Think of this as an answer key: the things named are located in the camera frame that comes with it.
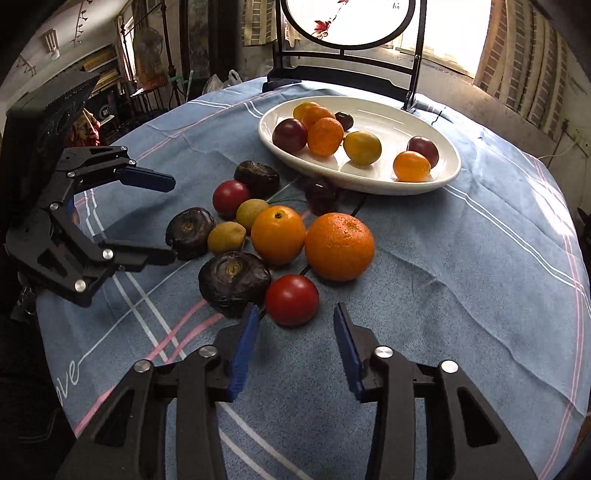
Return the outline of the small orange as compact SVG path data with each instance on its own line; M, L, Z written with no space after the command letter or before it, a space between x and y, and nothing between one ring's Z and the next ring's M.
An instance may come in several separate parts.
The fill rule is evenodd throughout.
M207 246L214 255L242 250L246 229L242 224L228 221L216 225L209 233Z

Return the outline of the dark water chestnut back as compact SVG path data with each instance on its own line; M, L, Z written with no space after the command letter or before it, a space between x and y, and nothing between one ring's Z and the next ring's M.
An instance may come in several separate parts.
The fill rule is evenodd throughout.
M266 200L280 190L280 175L276 170L256 161L238 164L233 179L245 185L251 198Z

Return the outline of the dark red plum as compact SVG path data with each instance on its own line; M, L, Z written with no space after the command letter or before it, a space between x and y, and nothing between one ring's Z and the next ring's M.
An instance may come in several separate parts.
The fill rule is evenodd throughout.
M308 143L308 129L295 118L287 118L273 130L273 144L290 154L301 152Z
M407 144L408 151L414 151L423 155L435 168L439 162L440 154L437 146L430 139L423 136L412 137Z

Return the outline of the red cherry tomato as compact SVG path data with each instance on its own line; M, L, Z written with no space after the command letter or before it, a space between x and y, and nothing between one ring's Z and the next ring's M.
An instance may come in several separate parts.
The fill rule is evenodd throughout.
M319 306L318 288L303 275L284 275L274 280L266 291L266 314L283 327L308 323Z
M233 218L238 207L249 198L249 189L245 184L236 180L227 180L213 192L212 205L219 216Z

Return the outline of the dark cherry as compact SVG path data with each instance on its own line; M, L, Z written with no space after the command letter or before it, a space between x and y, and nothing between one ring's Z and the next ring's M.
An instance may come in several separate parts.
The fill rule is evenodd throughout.
M335 212L341 191L324 178L308 178L304 182L304 196L310 204L311 213L322 216Z
M344 129L345 132L348 132L349 129L353 127L353 123L355 123L351 114L342 111L335 113L335 119L341 123L342 129Z

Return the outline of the large orange mandarin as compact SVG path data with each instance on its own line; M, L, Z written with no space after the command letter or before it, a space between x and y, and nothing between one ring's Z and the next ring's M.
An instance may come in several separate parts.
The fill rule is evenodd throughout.
M311 270L322 279L349 282L369 268L375 255L375 239L356 217L328 213L311 223L304 253Z

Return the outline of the dark cherry front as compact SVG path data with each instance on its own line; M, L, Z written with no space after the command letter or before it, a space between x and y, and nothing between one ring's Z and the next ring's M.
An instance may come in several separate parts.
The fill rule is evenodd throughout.
M351 114L342 111L335 113L335 119L341 123L342 129L344 129L345 132L348 132L349 129L353 127L353 123L355 123Z

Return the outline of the yellow-green plum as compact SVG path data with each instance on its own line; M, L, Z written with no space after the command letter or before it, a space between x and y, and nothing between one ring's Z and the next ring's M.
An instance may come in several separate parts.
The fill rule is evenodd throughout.
M342 143L349 161L356 166L366 167L376 162L382 155L382 143L371 132L356 131L346 135Z

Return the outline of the white plastic bag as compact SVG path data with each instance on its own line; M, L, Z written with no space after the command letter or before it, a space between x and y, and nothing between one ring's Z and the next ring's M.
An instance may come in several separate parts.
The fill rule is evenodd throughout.
M204 89L202 89L202 94L205 95L214 91L238 85L240 83L242 83L242 78L239 76L238 71L233 69L229 70L228 79L225 81L221 81L221 79L219 79L216 74L213 74L211 78L206 81Z

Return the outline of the blue plaid tablecloth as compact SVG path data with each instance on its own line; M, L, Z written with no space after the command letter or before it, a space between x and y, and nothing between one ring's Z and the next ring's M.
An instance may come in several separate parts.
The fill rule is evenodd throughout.
M164 244L178 212L211 206L238 164L280 173L272 200L314 218L297 172L263 147L259 118L284 101L330 95L303 84L263 93L264 79L209 93L144 124L118 143L142 166L171 174L172 192L112 183L76 199L80 227L97 240ZM590 394L590 288L564 197L534 157L466 117L417 112L462 158L451 186L413 197L342 192L338 210L372 231L369 269L348 284L308 271L321 306L304 327L264 319L245 389L219 407L228 479L363 479L375 404L349 392L332 329L345 302L357 324L409 360L456 360L503 419L539 479L569 459ZM231 320L200 296L207 258L116 273L89 308L37 301L57 397L78 434L140 358L184 359Z

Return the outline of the left checkered curtain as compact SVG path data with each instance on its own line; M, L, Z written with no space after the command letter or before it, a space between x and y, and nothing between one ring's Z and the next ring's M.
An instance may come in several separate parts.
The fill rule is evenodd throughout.
M242 45L263 46L276 41L276 2L245 0L242 4Z

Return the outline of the checkered curtain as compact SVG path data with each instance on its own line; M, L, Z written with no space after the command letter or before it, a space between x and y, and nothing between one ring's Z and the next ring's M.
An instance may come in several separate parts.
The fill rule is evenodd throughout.
M276 2L245 0L242 4L242 45L263 46L276 41Z
M566 41L532 2L493 1L474 84L556 139L568 52Z

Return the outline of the white ceramic plate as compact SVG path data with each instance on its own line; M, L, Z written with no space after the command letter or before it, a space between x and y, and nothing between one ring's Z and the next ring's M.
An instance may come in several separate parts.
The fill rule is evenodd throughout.
M259 138L294 170L363 193L431 192L462 167L456 147L427 122L348 96L283 102L259 119Z

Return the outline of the right checkered curtain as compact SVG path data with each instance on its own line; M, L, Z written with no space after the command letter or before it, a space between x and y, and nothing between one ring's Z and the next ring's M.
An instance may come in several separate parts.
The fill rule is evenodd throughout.
M556 139L568 52L566 41L532 2L493 1L474 84Z

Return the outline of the phone on gripper mount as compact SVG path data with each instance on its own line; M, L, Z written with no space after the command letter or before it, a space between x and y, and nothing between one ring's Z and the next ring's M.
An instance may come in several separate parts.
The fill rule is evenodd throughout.
M1 199L9 206L24 206L46 182L98 79L62 72L9 109L1 148Z

